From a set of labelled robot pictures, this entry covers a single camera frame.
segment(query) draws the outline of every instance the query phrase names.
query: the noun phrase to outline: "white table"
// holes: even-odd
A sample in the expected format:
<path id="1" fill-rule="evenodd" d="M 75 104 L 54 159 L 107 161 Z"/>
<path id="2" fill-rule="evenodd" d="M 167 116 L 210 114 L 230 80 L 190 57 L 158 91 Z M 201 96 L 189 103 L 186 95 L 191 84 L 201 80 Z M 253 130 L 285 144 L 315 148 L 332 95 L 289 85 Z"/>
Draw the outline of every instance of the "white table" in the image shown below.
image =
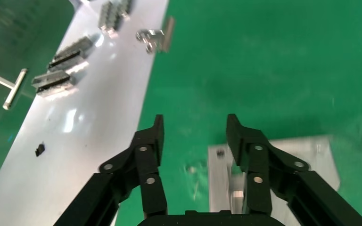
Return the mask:
<path id="1" fill-rule="evenodd" d="M 112 39 L 97 27 L 104 0 L 77 9 L 59 50 L 83 35 L 98 36 L 96 47 L 76 75 L 77 92 L 34 99 L 0 169 L 0 226 L 52 226 L 98 166 L 129 146 L 154 60 L 135 33 L 161 29 L 167 2 L 135 0 Z"/>

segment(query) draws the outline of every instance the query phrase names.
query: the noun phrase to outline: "machined part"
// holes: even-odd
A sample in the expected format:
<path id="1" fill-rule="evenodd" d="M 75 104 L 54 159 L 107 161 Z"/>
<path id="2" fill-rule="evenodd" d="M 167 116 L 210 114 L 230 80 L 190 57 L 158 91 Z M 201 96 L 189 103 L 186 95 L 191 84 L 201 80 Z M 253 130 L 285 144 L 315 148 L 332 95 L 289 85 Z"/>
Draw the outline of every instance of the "machined part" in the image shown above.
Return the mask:
<path id="1" fill-rule="evenodd" d="M 121 0 L 119 4 L 119 16 L 128 17 L 130 14 L 132 0 Z"/>
<path id="2" fill-rule="evenodd" d="M 311 170 L 318 172 L 334 190 L 338 190 L 340 179 L 328 136 L 272 140 L 270 143 L 309 163 Z M 240 170 L 235 172 L 235 162 L 230 148 L 227 145 L 210 146 L 208 167 L 210 211 L 231 210 L 233 214 L 241 214 L 246 177 Z M 271 217 L 288 226 L 299 226 L 295 216 L 287 207 L 287 202 L 278 198 L 272 191 L 271 201 Z"/>
<path id="3" fill-rule="evenodd" d="M 48 64 L 48 71 L 55 72 L 66 70 L 76 65 L 80 65 L 85 61 L 84 51 L 81 49 L 68 53 L 61 58 L 56 59 Z"/>
<path id="4" fill-rule="evenodd" d="M 39 96 L 47 97 L 68 90 L 74 86 L 75 79 L 60 70 L 37 76 L 31 82 Z"/>
<path id="5" fill-rule="evenodd" d="M 98 27 L 101 31 L 112 34 L 120 23 L 120 4 L 108 1 L 100 10 Z"/>
<path id="6" fill-rule="evenodd" d="M 138 41 L 147 44 L 146 52 L 149 54 L 155 52 L 168 52 L 170 49 L 174 26 L 175 19 L 171 16 L 167 19 L 163 30 L 141 29 L 135 34 L 135 37 Z"/>
<path id="7" fill-rule="evenodd" d="M 3 106 L 2 106 L 3 109 L 9 110 L 9 108 L 12 106 L 12 101 L 15 98 L 18 88 L 20 87 L 21 82 L 23 81 L 26 73 L 27 73 L 26 68 L 21 69 L 20 74 L 19 74 L 18 78 L 16 79 L 15 86 L 12 88 L 8 97 L 6 98 L 5 102 L 3 103 Z"/>
<path id="8" fill-rule="evenodd" d="M 57 61 L 67 55 L 70 55 L 78 50 L 81 50 L 83 52 L 87 51 L 89 48 L 91 48 L 93 45 L 91 39 L 88 36 L 84 36 L 80 38 L 79 40 L 72 43 L 70 46 L 65 47 L 63 50 L 59 51 L 55 54 L 54 61 Z"/>

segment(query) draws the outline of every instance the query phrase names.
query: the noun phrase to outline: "bolt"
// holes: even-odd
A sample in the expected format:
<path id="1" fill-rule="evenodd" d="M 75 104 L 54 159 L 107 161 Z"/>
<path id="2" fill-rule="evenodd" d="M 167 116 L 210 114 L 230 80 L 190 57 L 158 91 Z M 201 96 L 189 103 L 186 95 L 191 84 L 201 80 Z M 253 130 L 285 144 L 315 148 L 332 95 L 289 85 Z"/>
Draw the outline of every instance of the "bolt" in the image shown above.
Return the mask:
<path id="1" fill-rule="evenodd" d="M 146 180 L 146 183 L 148 184 L 148 185 L 151 185 L 151 184 L 153 184 L 155 182 L 155 179 L 154 178 L 148 178 L 147 180 Z"/>
<path id="2" fill-rule="evenodd" d="M 296 161 L 296 162 L 295 162 L 295 166 L 297 166 L 297 167 L 303 167 L 304 164 L 301 163 L 301 162 L 299 162 L 299 161 Z"/>
<path id="3" fill-rule="evenodd" d="M 109 169 L 113 168 L 113 165 L 112 164 L 106 164 L 103 168 L 105 170 L 109 170 Z"/>
<path id="4" fill-rule="evenodd" d="M 263 179 L 261 177 L 254 177 L 253 180 L 258 184 L 263 183 Z"/>

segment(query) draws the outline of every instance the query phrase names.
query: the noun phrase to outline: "green floor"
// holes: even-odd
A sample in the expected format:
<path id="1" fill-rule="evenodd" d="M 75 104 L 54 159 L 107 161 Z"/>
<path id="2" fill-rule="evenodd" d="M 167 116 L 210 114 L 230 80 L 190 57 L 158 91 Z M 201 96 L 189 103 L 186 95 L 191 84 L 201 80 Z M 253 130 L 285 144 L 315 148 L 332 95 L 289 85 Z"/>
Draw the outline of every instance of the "green floor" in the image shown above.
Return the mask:
<path id="1" fill-rule="evenodd" d="M 164 114 L 169 213 L 208 211 L 207 147 L 236 113 L 270 139 L 333 135 L 339 193 L 362 214 L 362 1 L 171 0 L 168 15 L 172 48 L 156 57 L 140 129 Z M 116 225 L 142 219 L 135 190 Z"/>
<path id="2" fill-rule="evenodd" d="M 46 72 L 74 8 L 66 0 L 0 0 L 0 11 L 10 17 L 10 26 L 0 23 L 0 76 L 15 82 L 22 68 L 29 69 L 9 111 L 2 105 L 10 90 L 0 85 L 1 167 L 34 99 L 31 80 Z"/>

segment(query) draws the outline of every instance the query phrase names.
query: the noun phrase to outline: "metal plate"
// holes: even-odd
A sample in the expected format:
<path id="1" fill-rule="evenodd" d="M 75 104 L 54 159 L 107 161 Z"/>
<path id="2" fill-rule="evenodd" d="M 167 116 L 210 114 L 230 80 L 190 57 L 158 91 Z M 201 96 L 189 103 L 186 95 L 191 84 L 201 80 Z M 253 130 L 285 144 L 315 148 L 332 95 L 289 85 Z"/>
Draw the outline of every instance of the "metal plate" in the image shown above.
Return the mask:
<path id="1" fill-rule="evenodd" d="M 339 189 L 340 179 L 335 167 L 329 146 L 329 137 L 300 137 L 293 139 L 273 140 L 270 143 L 306 162 L 332 188 Z M 233 174 L 234 158 L 227 145 L 211 146 L 208 150 L 209 166 L 209 201 L 210 211 L 231 210 L 238 214 L 242 210 L 243 174 Z M 287 202 L 271 192 L 271 216 L 287 226 L 300 225 L 287 207 Z"/>
<path id="2" fill-rule="evenodd" d="M 0 169 L 0 226 L 52 226 L 98 166 L 128 147 L 137 129 L 154 55 L 146 54 L 135 33 L 162 27 L 167 0 L 136 0 L 113 39 L 97 27 L 105 1 L 84 2 L 59 49 L 96 36 L 89 65 L 74 74 L 76 92 L 53 101 L 34 99 Z M 46 150 L 36 157 L 42 142 Z"/>

